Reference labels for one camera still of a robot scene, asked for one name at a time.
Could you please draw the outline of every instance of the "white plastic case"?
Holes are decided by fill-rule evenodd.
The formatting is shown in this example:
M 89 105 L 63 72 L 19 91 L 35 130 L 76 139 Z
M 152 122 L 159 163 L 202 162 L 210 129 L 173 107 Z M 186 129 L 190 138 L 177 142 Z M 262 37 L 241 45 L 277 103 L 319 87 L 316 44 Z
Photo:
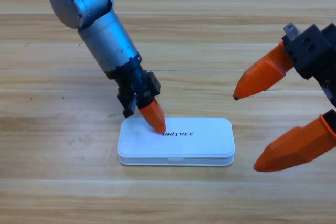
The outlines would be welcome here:
M 224 118 L 166 118 L 166 133 L 144 118 L 121 124 L 118 155 L 125 165 L 227 166 L 234 160 L 232 125 Z

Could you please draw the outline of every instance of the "box lid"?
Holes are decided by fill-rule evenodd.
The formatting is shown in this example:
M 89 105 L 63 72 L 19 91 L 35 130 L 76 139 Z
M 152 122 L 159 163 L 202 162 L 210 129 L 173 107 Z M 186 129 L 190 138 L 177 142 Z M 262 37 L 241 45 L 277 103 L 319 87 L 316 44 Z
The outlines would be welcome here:
M 232 125 L 224 118 L 166 118 L 164 134 L 144 118 L 127 118 L 118 145 L 122 158 L 229 158 L 234 152 Z

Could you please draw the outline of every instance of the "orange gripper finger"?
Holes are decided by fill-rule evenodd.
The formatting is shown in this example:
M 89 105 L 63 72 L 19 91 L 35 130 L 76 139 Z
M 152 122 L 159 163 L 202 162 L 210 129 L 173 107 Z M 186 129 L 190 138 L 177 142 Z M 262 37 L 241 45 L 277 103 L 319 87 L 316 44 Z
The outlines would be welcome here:
M 257 159 L 258 172 L 275 172 L 312 161 L 336 147 L 336 134 L 323 115 L 305 127 L 296 127 L 270 143 Z
M 148 124 L 152 126 L 157 132 L 164 133 L 166 131 L 164 113 L 155 98 L 150 105 L 139 110 Z
M 249 97 L 269 89 L 285 77 L 292 67 L 293 63 L 285 52 L 285 46 L 280 42 L 244 72 L 235 89 L 234 99 Z

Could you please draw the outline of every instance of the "silver robotic arm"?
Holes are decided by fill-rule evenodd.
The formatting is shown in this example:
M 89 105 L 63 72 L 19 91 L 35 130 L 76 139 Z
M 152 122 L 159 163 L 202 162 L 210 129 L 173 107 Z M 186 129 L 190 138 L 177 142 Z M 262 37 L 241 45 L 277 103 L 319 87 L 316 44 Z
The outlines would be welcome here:
M 50 2 L 60 21 L 77 29 L 106 76 L 117 82 L 124 116 L 133 115 L 137 106 L 151 126 L 164 132 L 164 114 L 155 100 L 161 85 L 141 67 L 142 58 L 114 12 L 113 0 Z

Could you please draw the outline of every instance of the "wood grain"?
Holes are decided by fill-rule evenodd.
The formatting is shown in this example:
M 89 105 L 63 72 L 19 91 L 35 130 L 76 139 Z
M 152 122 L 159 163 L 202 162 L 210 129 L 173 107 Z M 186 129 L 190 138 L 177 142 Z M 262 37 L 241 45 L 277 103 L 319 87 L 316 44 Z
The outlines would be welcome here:
M 115 82 L 49 0 L 0 0 L 0 223 L 336 222 L 336 150 L 253 170 L 268 143 L 332 108 L 317 82 L 291 70 L 268 91 L 232 97 L 283 26 L 324 28 L 334 0 L 115 0 L 115 10 L 162 84 L 165 114 L 229 119 L 234 163 L 121 165 Z

